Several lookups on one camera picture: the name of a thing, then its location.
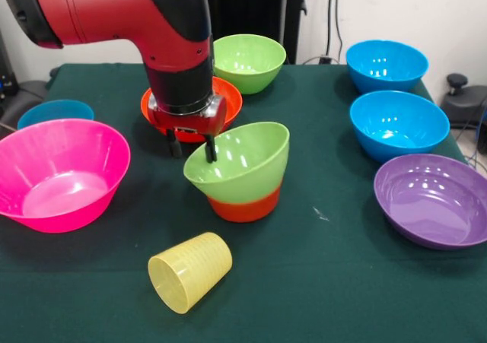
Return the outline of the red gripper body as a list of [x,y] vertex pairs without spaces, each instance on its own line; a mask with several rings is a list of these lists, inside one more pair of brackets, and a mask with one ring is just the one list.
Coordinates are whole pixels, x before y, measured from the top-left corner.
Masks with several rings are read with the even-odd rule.
[[202,111],[185,115],[164,112],[156,104],[153,94],[148,97],[147,114],[150,123],[162,129],[216,136],[224,128],[226,112],[226,99],[221,95],[211,95]]

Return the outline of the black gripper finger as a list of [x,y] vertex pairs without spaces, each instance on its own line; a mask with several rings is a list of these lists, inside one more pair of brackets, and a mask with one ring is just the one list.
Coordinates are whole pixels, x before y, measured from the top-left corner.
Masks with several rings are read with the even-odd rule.
[[172,157],[182,157],[180,143],[173,129],[166,130],[167,141],[169,144],[170,154]]
[[205,156],[206,161],[211,164],[214,163],[217,158],[217,152],[215,148],[215,136],[214,135],[204,135],[205,138]]

